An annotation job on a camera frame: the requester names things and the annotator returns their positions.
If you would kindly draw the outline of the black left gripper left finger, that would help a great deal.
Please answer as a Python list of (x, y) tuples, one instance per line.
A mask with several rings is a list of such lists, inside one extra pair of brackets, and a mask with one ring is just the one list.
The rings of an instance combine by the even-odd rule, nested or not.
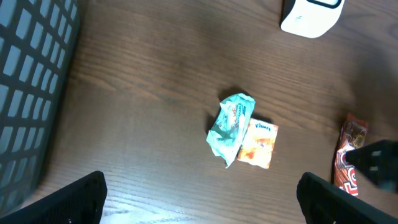
[(1, 218), (1, 224), (99, 224), (107, 196), (104, 174), (94, 171)]

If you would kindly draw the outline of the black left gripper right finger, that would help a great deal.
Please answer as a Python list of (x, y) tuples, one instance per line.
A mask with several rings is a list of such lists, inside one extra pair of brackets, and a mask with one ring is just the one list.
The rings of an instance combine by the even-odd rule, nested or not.
[(299, 180), (297, 200), (307, 223), (397, 223), (397, 218), (331, 185), (311, 172), (304, 173)]

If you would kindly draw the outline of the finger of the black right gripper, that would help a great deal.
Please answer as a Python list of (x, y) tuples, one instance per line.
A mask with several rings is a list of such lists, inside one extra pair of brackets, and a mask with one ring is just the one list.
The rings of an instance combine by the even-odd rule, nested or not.
[(397, 191), (397, 141), (384, 139), (361, 147), (354, 166), (379, 189)]

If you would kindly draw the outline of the orange-red snack bar wrapper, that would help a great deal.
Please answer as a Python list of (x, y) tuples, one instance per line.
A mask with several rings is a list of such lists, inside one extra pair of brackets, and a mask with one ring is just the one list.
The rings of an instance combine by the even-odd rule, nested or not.
[(368, 122), (349, 113), (342, 126), (333, 166), (333, 185), (357, 197), (358, 185), (354, 166), (357, 150), (364, 146)]

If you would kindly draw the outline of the orange tissue packet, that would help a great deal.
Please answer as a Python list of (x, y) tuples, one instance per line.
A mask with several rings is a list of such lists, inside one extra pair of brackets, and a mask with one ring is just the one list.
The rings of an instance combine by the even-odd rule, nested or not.
[(251, 118), (238, 153), (238, 161), (268, 169), (278, 129), (277, 125)]

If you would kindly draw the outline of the teal wet wipes packet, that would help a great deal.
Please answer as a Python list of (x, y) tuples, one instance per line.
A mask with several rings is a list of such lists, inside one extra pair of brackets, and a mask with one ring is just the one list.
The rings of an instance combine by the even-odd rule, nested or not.
[(235, 160), (248, 129), (256, 101), (237, 93), (220, 102), (220, 112), (206, 137), (213, 154), (222, 157), (228, 168)]

